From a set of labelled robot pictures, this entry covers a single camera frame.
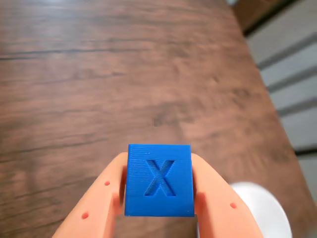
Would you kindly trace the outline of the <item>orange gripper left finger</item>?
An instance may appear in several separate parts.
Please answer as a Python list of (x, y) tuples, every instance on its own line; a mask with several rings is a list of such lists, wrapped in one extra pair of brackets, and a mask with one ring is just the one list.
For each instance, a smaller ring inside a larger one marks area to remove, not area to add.
[(121, 214), (128, 153), (117, 155), (54, 233), (54, 238), (111, 238)]

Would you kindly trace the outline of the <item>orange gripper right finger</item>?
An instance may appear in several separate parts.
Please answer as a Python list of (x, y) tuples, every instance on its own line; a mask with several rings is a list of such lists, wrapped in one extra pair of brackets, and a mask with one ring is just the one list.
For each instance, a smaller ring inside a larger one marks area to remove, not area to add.
[(262, 238), (250, 209), (203, 158), (191, 154), (194, 206), (201, 238)]

